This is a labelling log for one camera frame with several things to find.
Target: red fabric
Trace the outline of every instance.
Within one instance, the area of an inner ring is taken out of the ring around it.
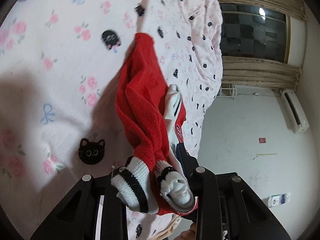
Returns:
[[[160,196],[154,168],[156,161],[169,155],[164,98],[168,87],[158,65],[152,38],[145,33],[135,35],[135,49],[124,63],[116,95],[116,111],[126,137],[150,170],[151,189],[159,205],[158,215],[174,210]]]

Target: metal screw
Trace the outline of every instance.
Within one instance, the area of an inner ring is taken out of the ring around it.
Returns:
[[[197,168],[196,168],[196,172],[198,172],[198,173],[204,173],[204,172],[205,172],[205,168],[204,168],[204,167],[197,167]]]
[[[82,177],[82,180],[83,180],[83,181],[90,181],[90,179],[91,179],[91,175],[84,175],[84,176]]]
[[[232,177],[232,180],[233,180],[234,182],[240,182],[240,181],[241,181],[241,178],[240,178],[239,176],[233,176],[233,177]]]

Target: white knit cuff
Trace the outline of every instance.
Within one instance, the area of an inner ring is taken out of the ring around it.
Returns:
[[[195,198],[185,178],[165,161],[157,161],[155,175],[162,197],[180,213],[188,213],[195,206]]]
[[[159,206],[150,186],[150,171],[139,158],[132,157],[127,167],[111,179],[117,197],[132,211],[157,214]]]

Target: air conditioner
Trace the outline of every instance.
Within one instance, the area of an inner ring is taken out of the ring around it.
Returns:
[[[282,90],[281,99],[290,116],[293,132],[302,133],[308,130],[309,122],[293,90]]]

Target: white blanket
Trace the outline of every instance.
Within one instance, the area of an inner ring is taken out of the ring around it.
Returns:
[[[145,15],[138,18],[140,3]],[[197,157],[203,116],[222,78],[221,23],[217,0],[15,4],[0,28],[0,203],[23,238],[84,174],[107,175],[132,154],[114,96],[137,31],[154,38],[167,83],[179,86],[187,111],[185,147]],[[107,48],[101,39],[106,30],[117,33],[121,46]],[[101,162],[80,161],[82,138],[105,140]],[[172,217],[127,216],[129,239],[139,224],[140,238],[148,239]]]

